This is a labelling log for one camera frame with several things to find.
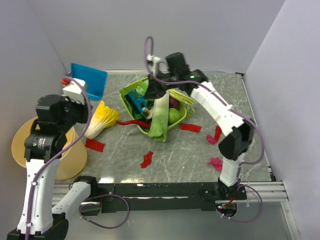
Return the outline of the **blue hand brush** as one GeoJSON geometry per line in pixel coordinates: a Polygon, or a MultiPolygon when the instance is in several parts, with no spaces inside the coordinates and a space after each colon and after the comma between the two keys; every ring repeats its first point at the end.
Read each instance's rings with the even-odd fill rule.
{"type": "Polygon", "coordinates": [[[140,114],[145,113],[145,109],[148,108],[148,104],[142,94],[140,94],[136,90],[131,90],[124,97],[130,103],[133,109],[135,109],[140,114]]]}

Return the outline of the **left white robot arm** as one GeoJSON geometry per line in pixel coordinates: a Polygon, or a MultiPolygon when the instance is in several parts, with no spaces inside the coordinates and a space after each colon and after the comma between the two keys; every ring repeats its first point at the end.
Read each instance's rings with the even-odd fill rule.
{"type": "Polygon", "coordinates": [[[80,176],[71,190],[52,205],[56,173],[66,146],[67,132],[77,123],[89,126],[92,105],[83,93],[50,94],[36,105],[37,117],[24,141],[27,181],[23,210],[17,227],[7,234],[8,240],[63,240],[69,219],[82,201],[99,195],[95,177],[80,176]]]}

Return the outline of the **blue dustpan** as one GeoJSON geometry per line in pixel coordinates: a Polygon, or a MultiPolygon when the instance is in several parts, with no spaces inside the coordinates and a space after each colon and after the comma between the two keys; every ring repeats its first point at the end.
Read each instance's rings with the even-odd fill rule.
{"type": "Polygon", "coordinates": [[[86,82],[86,93],[90,100],[100,101],[103,98],[108,78],[106,71],[78,63],[71,63],[70,75],[74,79],[80,79],[86,82]]]}

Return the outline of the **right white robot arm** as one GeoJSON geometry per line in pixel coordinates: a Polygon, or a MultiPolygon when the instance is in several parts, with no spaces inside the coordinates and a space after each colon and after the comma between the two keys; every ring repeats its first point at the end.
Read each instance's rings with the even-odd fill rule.
{"type": "Polygon", "coordinates": [[[167,73],[160,71],[160,57],[152,54],[146,56],[149,85],[145,97],[159,99],[168,90],[178,88],[198,102],[215,120],[224,135],[218,145],[223,156],[218,193],[223,199],[230,199],[239,189],[240,167],[252,143],[254,128],[248,120],[232,112],[232,106],[217,93],[201,70],[190,70],[181,52],[172,53],[165,59],[167,73]]]}

